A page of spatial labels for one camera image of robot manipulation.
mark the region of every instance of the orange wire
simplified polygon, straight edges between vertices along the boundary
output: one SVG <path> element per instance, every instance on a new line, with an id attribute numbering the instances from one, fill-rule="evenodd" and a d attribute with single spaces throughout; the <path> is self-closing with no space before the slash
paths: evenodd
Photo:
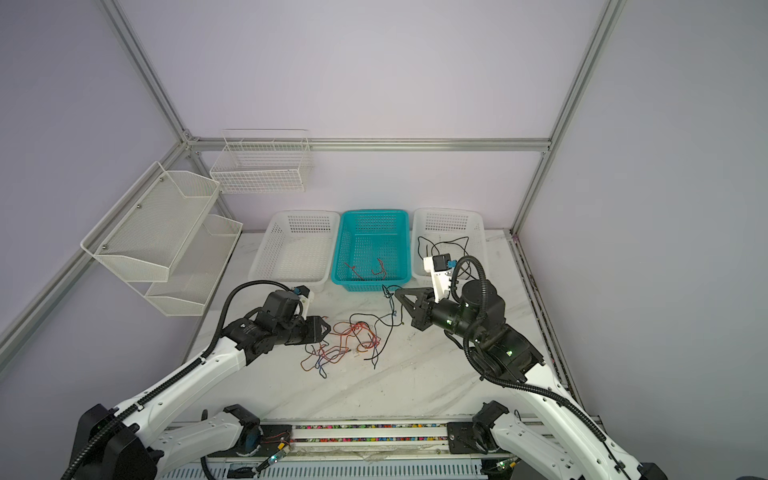
<path id="1" fill-rule="evenodd" d="M 345 328 L 342 331 L 338 330 L 338 325 L 346 324 L 349 325 L 347 328 Z M 368 339 L 360 339 L 360 335 L 362 333 L 368 334 Z M 381 339 L 371 330 L 371 327 L 366 322 L 357 322 L 357 323 L 351 323 L 351 322 L 338 322 L 333 325 L 333 328 L 331 329 L 331 332 L 329 335 L 335 335 L 339 337 L 339 345 L 338 346 L 330 346 L 328 342 L 321 342 L 318 343 L 318 348 L 315 350 L 315 347 L 312 347 L 312 352 L 300 362 L 302 370 L 305 372 L 309 372 L 310 370 L 314 370 L 316 367 L 316 364 L 318 363 L 318 359 L 313 361 L 313 364 L 311 367 L 306 368 L 304 366 L 304 363 L 313 358 L 313 357 L 319 357 L 326 361 L 327 363 L 338 363 L 341 358 L 343 358 L 348 352 L 351 352 L 352 349 L 350 349 L 347 346 L 347 343 L 349 342 L 349 338 L 351 336 L 354 336 L 355 339 L 357 339 L 358 345 L 355 348 L 355 351 L 357 353 L 364 353 L 368 350 L 376 348 L 380 343 Z"/>

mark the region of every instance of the wire mesh basket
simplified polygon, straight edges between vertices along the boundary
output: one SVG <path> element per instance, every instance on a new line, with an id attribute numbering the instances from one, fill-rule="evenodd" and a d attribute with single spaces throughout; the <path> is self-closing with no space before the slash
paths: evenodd
<path id="1" fill-rule="evenodd" d="M 144 298 L 165 316 L 200 316 L 214 294 L 243 224 L 206 215 L 167 282 L 152 283 Z"/>
<path id="2" fill-rule="evenodd" d="M 303 192 L 314 167 L 306 130 L 222 130 L 211 177 L 225 194 Z"/>
<path id="3" fill-rule="evenodd" d="M 408 212 L 350 210 L 341 216 L 331 281 L 349 292 L 403 286 L 411 278 Z"/>
<path id="4" fill-rule="evenodd" d="M 416 210 L 411 230 L 411 266 L 413 278 L 419 281 L 420 286 L 432 285 L 432 278 L 424 270 L 423 259 L 441 253 L 450 253 L 452 260 L 464 255 L 477 257 L 488 275 L 485 228 L 480 214 L 449 208 Z M 474 268 L 464 265 L 462 272 L 458 276 L 459 286 L 471 278 Z"/>
<path id="5" fill-rule="evenodd" d="M 167 282 L 219 195 L 215 180 L 162 172 L 98 250 L 81 243 L 124 282 Z"/>

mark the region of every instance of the black wire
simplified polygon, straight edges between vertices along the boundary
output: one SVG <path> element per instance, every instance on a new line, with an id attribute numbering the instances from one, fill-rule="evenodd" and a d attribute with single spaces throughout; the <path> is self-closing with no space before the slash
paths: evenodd
<path id="1" fill-rule="evenodd" d="M 366 359 L 366 360 L 370 360 L 371 361 L 371 363 L 373 364 L 373 368 L 374 369 L 376 369 L 376 365 L 379 364 L 379 356 L 384 352 L 384 349 L 386 348 L 387 343 L 389 342 L 389 337 L 392 335 L 392 331 L 395 329 L 396 326 L 401 326 L 403 324 L 403 321 L 402 321 L 402 304 L 400 304 L 400 323 L 395 324 L 395 317 L 397 316 L 397 311 L 395 310 L 395 300 L 393 300 L 393 297 L 395 296 L 395 294 L 392 291 L 389 290 L 390 288 L 398 289 L 398 288 L 402 288 L 402 287 L 400 285 L 389 285 L 389 286 L 383 286 L 382 285 L 382 293 L 384 294 L 384 297 L 387 300 L 389 300 L 389 308 L 391 310 L 389 313 L 387 313 L 386 315 L 382 315 L 382 316 L 376 316 L 376 315 L 373 315 L 372 313 L 362 313 L 361 314 L 361 315 L 370 315 L 370 316 L 375 316 L 376 317 L 376 321 L 373 323 L 373 334 L 376 335 L 376 336 L 379 336 L 378 331 L 376 330 L 376 324 L 378 322 L 381 322 L 381 323 L 384 324 L 384 326 L 388 326 L 389 327 L 389 332 L 387 333 L 387 336 L 384 339 L 384 344 L 382 345 L 382 348 L 380 350 L 378 350 L 377 347 L 374 347 L 373 348 L 373 356 L 371 356 L 371 358 L 369 358 L 369 359 Z M 389 317 L 392 320 L 392 322 L 391 323 L 385 322 L 384 319 L 386 317 Z"/>
<path id="2" fill-rule="evenodd" d="M 219 323 L 216 324 L 216 330 L 214 331 L 214 337 L 210 339 L 210 345 L 208 345 L 208 348 L 206 348 L 205 351 L 200 355 L 201 357 L 204 359 L 208 358 L 208 356 L 216 348 L 216 344 L 219 343 L 219 339 L 221 338 L 221 330 L 224 328 L 224 320 L 227 318 L 227 311 L 230 309 L 230 304 L 232 303 L 232 299 L 235 297 L 235 294 L 237 294 L 237 292 L 241 291 L 242 289 L 253 285 L 274 285 L 282 288 L 287 292 L 291 291 L 290 288 L 283 285 L 282 283 L 272 280 L 253 280 L 251 282 L 245 282 L 236 286 L 235 289 L 230 292 L 227 299 L 224 300 L 224 305 L 221 307 L 221 315 L 219 315 Z"/>
<path id="3" fill-rule="evenodd" d="M 621 470 L 621 473 L 623 473 L 624 476 L 627 477 L 627 480 L 632 480 L 631 478 L 629 478 L 629 475 L 624 470 L 624 467 L 619 464 L 618 459 L 616 459 L 616 457 L 614 457 L 614 453 L 611 451 L 610 448 L 608 448 L 608 445 L 605 444 L 605 441 L 602 441 L 601 443 L 603 444 L 605 449 L 608 450 L 608 458 L 610 458 L 611 460 L 614 461 L 614 463 L 616 464 L 616 469 Z"/>
<path id="4" fill-rule="evenodd" d="M 448 330 L 443 330 L 442 332 L 445 334 L 445 336 L 447 336 L 447 337 L 448 337 L 448 339 L 449 339 L 449 340 L 451 340 L 453 343 L 455 343 L 455 344 L 456 344 L 456 346 L 457 346 L 459 349 L 461 349 L 461 350 L 463 350 L 463 349 L 464 349 L 464 348 L 462 347 L 462 344 L 461 344 L 461 342 L 459 342 L 459 341 L 456 339 L 456 337 L 454 337 L 453 335 L 451 335 L 451 333 L 450 333 Z"/>
<path id="5" fill-rule="evenodd" d="M 200 421 L 208 420 L 208 411 L 203 410 L 203 415 L 200 416 Z M 200 467 L 203 469 L 203 475 L 205 475 L 205 478 L 208 480 L 216 480 L 216 477 L 214 477 L 214 474 L 210 472 L 210 468 L 208 468 L 208 461 L 205 458 L 205 455 L 200 457 Z"/>
<path id="6" fill-rule="evenodd" d="M 435 242 L 431 241 L 427 237 L 419 236 L 419 237 L 416 237 L 416 252 L 419 254 L 419 258 L 421 258 L 422 260 L 424 260 L 424 257 L 422 257 L 422 251 L 421 251 L 422 250 L 422 239 L 424 239 L 425 241 L 430 242 L 432 244 L 432 248 L 430 250 L 424 250 L 424 253 L 426 253 L 428 257 L 433 257 L 435 255 L 435 250 L 437 250 L 437 254 L 440 255 L 440 249 L 437 246 L 441 245 L 443 243 L 448 244 L 448 245 L 456 245 L 457 247 L 462 249 L 462 252 L 464 253 L 464 257 L 469 255 L 467 253 L 467 246 L 469 245 L 469 237 L 464 236 L 464 237 L 455 238 L 453 240 L 445 240 L 445 241 L 442 241 L 442 242 L 435 243 Z M 459 244 L 459 243 L 456 243 L 459 240 L 464 240 L 465 241 L 463 246 L 461 244 Z M 467 267 L 463 267 L 463 270 L 459 271 L 459 275 L 465 275 L 465 274 L 467 275 L 467 280 L 468 279 L 477 280 L 477 278 L 474 275 L 472 275 L 472 265 L 471 264 L 469 266 L 467 266 Z"/>
<path id="7" fill-rule="evenodd" d="M 250 320 L 250 317 L 254 315 L 254 313 L 258 313 L 261 311 L 261 309 L 264 308 L 263 306 L 258 306 L 255 309 L 251 310 L 250 312 L 246 313 L 243 318 L 247 318 Z"/>

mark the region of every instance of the white wire shelf basket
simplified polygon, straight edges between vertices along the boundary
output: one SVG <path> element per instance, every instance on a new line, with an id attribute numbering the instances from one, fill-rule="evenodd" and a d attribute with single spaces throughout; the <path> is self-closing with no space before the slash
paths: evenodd
<path id="1" fill-rule="evenodd" d="M 147 191 L 94 251 L 124 282 L 167 282 L 219 195 L 219 182 L 161 169 Z"/>
<path id="2" fill-rule="evenodd" d="M 303 192 L 314 160 L 306 130 L 222 130 L 210 175 L 225 194 Z"/>
<path id="3" fill-rule="evenodd" d="M 207 215 L 167 282 L 152 283 L 144 298 L 165 316 L 201 316 L 214 294 L 243 224 Z"/>

